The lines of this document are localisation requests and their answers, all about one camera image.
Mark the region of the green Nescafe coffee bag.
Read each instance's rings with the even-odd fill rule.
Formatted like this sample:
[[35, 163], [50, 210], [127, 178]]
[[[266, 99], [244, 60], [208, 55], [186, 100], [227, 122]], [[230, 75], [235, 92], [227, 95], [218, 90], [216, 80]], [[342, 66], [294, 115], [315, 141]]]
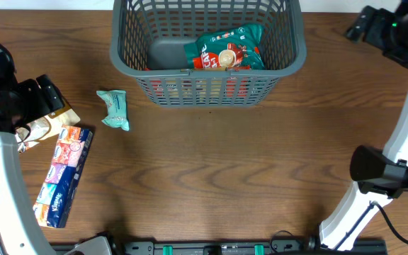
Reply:
[[264, 27], [246, 24], [238, 28], [206, 33], [184, 45], [192, 69], [264, 69], [259, 51]]

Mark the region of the grey plastic mesh basket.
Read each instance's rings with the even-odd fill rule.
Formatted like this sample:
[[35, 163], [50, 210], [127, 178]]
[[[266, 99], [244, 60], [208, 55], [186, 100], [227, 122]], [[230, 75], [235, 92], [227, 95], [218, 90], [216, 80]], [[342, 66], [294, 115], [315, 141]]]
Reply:
[[165, 107], [253, 106], [307, 49], [298, 0], [115, 0], [110, 58]]

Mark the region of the orange San Remo spaghetti pack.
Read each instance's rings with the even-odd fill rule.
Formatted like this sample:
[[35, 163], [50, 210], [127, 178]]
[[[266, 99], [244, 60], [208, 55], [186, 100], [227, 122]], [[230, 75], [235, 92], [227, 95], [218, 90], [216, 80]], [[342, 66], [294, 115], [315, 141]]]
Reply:
[[155, 78], [138, 79], [146, 96], [162, 106], [228, 106], [254, 104], [264, 94], [267, 79], [229, 78]]

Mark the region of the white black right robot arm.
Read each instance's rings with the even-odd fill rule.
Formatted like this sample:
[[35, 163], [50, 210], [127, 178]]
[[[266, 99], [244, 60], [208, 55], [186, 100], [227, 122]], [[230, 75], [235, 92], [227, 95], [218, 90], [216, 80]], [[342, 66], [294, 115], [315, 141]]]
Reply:
[[[408, 1], [396, 11], [366, 6], [346, 38], [362, 40], [384, 57], [408, 69]], [[408, 92], [399, 120], [383, 149], [361, 145], [350, 163], [351, 185], [333, 213], [319, 225], [317, 240], [310, 249], [352, 251], [357, 237], [385, 206], [408, 192]]]

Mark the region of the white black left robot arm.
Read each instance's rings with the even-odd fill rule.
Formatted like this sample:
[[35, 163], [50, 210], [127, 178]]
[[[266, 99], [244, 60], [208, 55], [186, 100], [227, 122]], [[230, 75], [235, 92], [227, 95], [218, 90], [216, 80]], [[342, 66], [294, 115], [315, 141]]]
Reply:
[[19, 82], [10, 52], [0, 44], [0, 254], [54, 254], [38, 225], [23, 180], [16, 129], [64, 108], [46, 75]]

